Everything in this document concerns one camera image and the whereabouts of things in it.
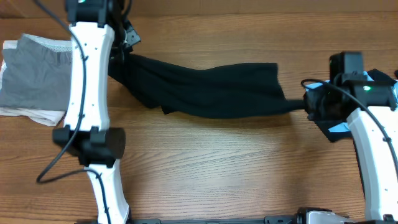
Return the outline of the black polo shirt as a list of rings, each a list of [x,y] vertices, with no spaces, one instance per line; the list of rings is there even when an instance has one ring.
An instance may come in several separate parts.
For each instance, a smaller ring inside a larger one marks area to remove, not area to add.
[[[130,54],[109,64],[108,75],[147,108],[213,119],[271,116],[304,108],[288,100],[276,63],[239,63],[195,70]]]

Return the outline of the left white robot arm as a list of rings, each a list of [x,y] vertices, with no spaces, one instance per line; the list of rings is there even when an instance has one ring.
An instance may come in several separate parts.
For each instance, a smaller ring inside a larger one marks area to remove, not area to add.
[[[119,65],[140,42],[127,19],[130,1],[66,1],[72,43],[70,99],[64,125],[53,141],[78,158],[88,174],[96,204],[96,223],[132,223],[121,181],[126,145],[123,128],[110,126],[107,89],[110,63]]]

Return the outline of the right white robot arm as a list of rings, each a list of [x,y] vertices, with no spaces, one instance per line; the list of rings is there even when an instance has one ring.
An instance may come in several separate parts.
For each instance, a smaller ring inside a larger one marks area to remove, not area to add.
[[[346,123],[365,199],[365,223],[397,223],[397,81],[364,71],[359,52],[329,58],[329,80],[304,79],[308,119]]]

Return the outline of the light blue t-shirt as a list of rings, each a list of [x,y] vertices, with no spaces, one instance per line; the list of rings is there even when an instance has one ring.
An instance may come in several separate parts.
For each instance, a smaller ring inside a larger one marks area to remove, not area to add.
[[[301,85],[306,89],[330,88],[347,95],[351,100],[351,112],[365,106],[386,106],[397,108],[397,80],[389,75],[373,69],[362,75],[354,73],[339,73],[332,80],[321,81],[305,79]],[[331,142],[339,141],[351,136],[347,120],[313,121]]]

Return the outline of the folded grey shorts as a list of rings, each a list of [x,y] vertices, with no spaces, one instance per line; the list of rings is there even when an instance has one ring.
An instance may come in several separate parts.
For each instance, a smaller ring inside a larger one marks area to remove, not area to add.
[[[70,97],[72,43],[24,34],[3,49],[1,106],[65,111]]]

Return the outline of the folded white garment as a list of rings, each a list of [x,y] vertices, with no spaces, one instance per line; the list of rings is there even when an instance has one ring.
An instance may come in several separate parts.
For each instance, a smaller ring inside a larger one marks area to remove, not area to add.
[[[4,49],[16,49],[17,40],[5,40],[3,43]],[[1,66],[1,89],[2,77],[6,71],[6,63],[3,60]],[[56,126],[65,115],[65,111],[50,111],[50,110],[34,110],[25,108],[5,108],[1,107],[1,116],[26,116],[36,123],[46,126]]]

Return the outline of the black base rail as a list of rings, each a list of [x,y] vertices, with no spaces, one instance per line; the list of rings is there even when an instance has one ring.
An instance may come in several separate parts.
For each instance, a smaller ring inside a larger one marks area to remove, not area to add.
[[[160,220],[160,219],[127,219],[127,224],[304,224],[302,215],[266,216],[260,219],[219,219],[219,220]]]

